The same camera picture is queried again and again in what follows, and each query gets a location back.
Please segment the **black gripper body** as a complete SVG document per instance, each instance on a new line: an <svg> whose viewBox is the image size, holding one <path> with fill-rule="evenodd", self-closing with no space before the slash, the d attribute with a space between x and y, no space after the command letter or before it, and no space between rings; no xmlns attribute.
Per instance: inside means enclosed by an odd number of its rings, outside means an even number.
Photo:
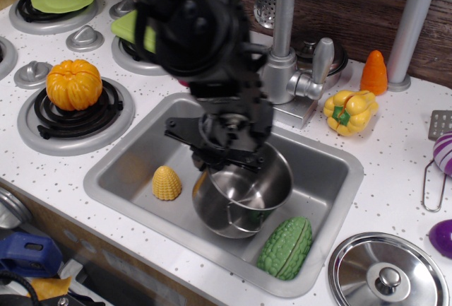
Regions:
<svg viewBox="0 0 452 306"><path fill-rule="evenodd" d="M232 113L170 117L165 122L165 135L188 145L200 168L221 170L237 165L256 172L265 160L264 115L257 119Z"/></svg>

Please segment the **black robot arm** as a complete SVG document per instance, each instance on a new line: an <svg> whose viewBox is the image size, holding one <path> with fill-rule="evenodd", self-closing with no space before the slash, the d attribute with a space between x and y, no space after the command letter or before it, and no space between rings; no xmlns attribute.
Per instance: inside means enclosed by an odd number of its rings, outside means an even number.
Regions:
<svg viewBox="0 0 452 306"><path fill-rule="evenodd" d="M240 0L136 0L136 9L138 54L148 56L145 31L152 28L156 62L188 84L204 111L169 118L166 135L190 146L199 167L260 170L273 125L258 74L268 53L251 42Z"/></svg>

